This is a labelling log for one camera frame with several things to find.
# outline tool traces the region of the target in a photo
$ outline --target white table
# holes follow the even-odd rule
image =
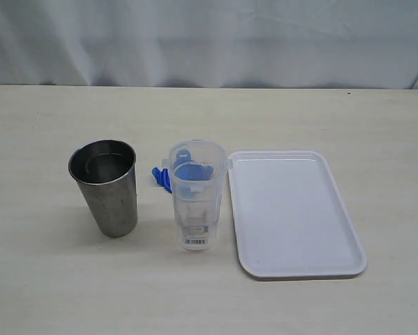
[[[120,239],[67,169],[103,138],[137,152],[140,221]],[[323,153],[367,271],[247,277],[227,185],[218,243],[180,250],[150,170],[194,138]],[[0,86],[0,334],[418,334],[418,91]]]

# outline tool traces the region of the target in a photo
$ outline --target barcode label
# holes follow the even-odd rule
[[[206,244],[205,239],[186,239],[186,244]]]

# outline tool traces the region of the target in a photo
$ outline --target white tray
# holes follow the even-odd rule
[[[347,278],[366,255],[322,155],[238,151],[230,155],[238,258],[258,279]]]

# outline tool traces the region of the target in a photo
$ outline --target white curtain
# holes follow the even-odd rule
[[[0,0],[0,84],[418,88],[418,0]]]

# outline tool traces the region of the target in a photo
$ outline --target plastic pitcher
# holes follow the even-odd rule
[[[214,142],[181,142],[164,160],[168,169],[179,240],[188,250],[213,246],[218,229],[221,196],[231,162]]]

